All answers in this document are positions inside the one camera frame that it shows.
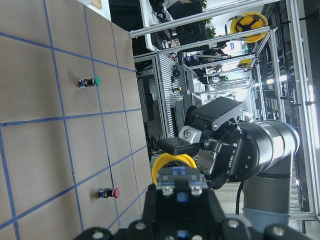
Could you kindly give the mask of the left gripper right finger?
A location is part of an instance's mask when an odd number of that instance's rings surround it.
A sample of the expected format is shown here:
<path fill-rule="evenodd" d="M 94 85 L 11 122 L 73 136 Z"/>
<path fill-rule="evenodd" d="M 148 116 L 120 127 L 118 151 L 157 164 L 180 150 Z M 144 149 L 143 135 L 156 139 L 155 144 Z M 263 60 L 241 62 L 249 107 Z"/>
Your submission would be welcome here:
<path fill-rule="evenodd" d="M 213 190 L 206 186 L 194 186 L 194 234 L 239 235 L 240 221 L 227 218 Z"/>

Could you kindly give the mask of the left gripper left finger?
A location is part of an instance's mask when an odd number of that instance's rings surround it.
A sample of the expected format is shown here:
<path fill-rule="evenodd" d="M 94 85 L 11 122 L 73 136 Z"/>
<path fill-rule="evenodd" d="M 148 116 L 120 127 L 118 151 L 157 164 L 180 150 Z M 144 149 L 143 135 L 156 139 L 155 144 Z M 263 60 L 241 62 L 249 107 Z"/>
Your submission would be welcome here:
<path fill-rule="evenodd" d="M 157 190 L 154 183 L 145 193 L 142 215 L 128 216 L 120 222 L 117 235 L 154 235 L 156 222 Z"/>

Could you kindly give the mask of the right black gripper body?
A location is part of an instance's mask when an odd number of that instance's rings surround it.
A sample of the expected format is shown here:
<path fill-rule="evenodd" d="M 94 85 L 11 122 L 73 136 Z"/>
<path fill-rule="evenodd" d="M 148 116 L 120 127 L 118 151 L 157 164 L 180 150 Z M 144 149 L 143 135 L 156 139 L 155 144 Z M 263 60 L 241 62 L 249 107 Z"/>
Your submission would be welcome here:
<path fill-rule="evenodd" d="M 186 111 L 178 153 L 191 157 L 212 189 L 244 181 L 259 168 L 258 148 L 245 129 L 252 123 L 243 121 L 243 110 L 243 102 L 218 97 Z"/>

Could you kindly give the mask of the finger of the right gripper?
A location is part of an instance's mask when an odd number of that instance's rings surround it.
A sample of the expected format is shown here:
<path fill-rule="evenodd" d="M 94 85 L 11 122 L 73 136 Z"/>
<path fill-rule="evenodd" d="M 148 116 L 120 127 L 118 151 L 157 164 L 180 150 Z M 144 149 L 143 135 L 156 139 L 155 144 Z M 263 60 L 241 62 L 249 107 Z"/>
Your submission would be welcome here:
<path fill-rule="evenodd" d="M 157 142 L 158 149 L 170 155 L 194 154 L 200 150 L 199 143 L 189 143 L 178 137 L 164 138 Z"/>

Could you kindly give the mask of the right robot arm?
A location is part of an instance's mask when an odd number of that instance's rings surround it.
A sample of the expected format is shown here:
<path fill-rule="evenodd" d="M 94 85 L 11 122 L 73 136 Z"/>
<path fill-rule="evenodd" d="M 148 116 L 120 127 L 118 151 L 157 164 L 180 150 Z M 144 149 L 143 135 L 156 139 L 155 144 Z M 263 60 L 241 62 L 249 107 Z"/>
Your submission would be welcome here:
<path fill-rule="evenodd" d="M 243 183 L 246 209 L 288 214 L 299 135 L 283 121 L 243 121 L 243 106 L 226 97 L 192 106 L 178 136 L 161 139 L 157 146 L 194 159 L 212 189 Z"/>

